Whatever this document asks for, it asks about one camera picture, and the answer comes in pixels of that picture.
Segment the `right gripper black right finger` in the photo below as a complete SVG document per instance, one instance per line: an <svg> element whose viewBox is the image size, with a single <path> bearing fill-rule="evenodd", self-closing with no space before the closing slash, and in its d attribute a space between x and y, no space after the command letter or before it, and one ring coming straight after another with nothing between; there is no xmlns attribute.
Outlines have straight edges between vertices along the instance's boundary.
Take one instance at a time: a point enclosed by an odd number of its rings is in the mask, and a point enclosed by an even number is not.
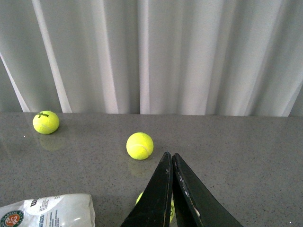
<svg viewBox="0 0 303 227"><path fill-rule="evenodd" d="M180 154L172 158L173 200L179 227L241 227L211 194Z"/></svg>

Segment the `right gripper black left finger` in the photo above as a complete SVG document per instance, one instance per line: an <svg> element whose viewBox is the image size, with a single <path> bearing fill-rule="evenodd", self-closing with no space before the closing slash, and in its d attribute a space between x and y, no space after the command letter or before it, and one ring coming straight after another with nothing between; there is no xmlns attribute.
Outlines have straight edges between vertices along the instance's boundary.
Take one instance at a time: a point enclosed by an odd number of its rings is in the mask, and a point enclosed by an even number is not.
<svg viewBox="0 0 303 227"><path fill-rule="evenodd" d="M172 156L165 152L138 203L125 218L123 227L168 227L173 186Z"/></svg>

